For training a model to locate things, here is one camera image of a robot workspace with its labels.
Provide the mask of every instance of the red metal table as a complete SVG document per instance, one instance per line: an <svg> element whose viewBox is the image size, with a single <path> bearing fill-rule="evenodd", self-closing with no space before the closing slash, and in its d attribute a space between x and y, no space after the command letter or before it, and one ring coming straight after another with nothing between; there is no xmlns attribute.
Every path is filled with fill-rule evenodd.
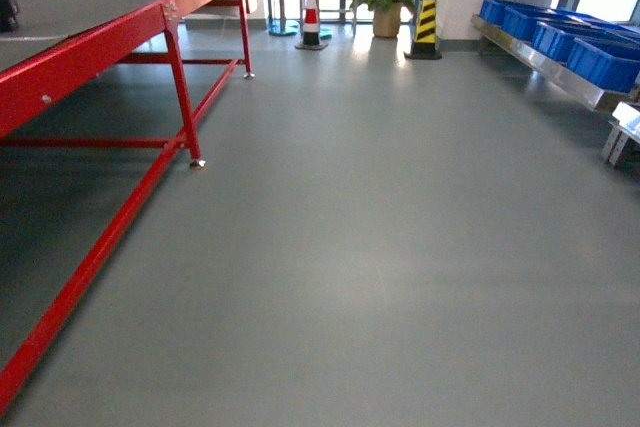
<svg viewBox="0 0 640 427"><path fill-rule="evenodd" d="M246 0L60 0L51 17L42 9L51 0L19 0L22 27L0 38L0 145L82 148L156 148L159 155L124 205L68 279L26 340L0 372L0 416L53 342L118 240L135 218L166 171L174 155L189 150L192 167L202 167L197 124L212 105L238 65L253 77L249 55ZM179 20L205 5L235 6L239 10L244 57L236 59L183 59L178 45ZM93 9L87 26L86 10ZM68 24L65 33L45 32L40 24ZM163 34L167 51L134 50ZM167 138L18 139L7 137L18 127L116 63L170 64L178 95L182 127ZM226 65L211 88L193 108L185 64Z"/></svg>

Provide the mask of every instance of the stainless steel shelf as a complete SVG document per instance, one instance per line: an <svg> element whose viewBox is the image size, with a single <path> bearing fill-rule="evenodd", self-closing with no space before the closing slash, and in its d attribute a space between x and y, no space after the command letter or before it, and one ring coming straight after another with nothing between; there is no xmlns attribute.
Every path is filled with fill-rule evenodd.
<svg viewBox="0 0 640 427"><path fill-rule="evenodd" d="M560 87L578 102L597 112L613 112L619 102L629 100L628 94L603 90L518 40L499 27L489 24L477 15L471 23L482 35L514 56L523 64L539 72L545 79Z"/></svg>

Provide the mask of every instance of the plant pot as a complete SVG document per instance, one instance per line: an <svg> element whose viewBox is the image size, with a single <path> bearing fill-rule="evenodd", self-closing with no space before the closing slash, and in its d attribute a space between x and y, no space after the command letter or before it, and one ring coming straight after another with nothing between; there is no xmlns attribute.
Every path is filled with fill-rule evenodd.
<svg viewBox="0 0 640 427"><path fill-rule="evenodd" d="M400 11L402 4L397 2L389 10L376 9L373 11L373 35L390 39L400 32Z"/></svg>

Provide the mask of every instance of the gray floor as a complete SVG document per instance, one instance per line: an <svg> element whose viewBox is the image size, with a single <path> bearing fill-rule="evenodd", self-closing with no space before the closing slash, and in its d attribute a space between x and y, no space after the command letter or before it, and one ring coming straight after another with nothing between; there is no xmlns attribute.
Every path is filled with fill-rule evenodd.
<svg viewBox="0 0 640 427"><path fill-rule="evenodd" d="M0 424L639 425L640 176L600 159L607 116L510 58L407 62L406 30L298 40L252 35L207 168L177 159ZM119 67L25 132L173 132L169 79ZM3 361L150 158L0 152Z"/></svg>

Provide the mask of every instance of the traffic cone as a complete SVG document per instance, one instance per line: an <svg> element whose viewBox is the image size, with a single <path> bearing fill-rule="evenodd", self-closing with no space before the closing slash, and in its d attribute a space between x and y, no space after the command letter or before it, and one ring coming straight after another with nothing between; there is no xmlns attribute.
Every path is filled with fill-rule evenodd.
<svg viewBox="0 0 640 427"><path fill-rule="evenodd" d="M302 25L302 42L296 45L296 49L322 50L326 46L327 44L320 42L320 20L316 0L307 0Z"/></svg>
<svg viewBox="0 0 640 427"><path fill-rule="evenodd" d="M436 49L436 0L422 0L420 14L407 59L438 60L442 58Z"/></svg>

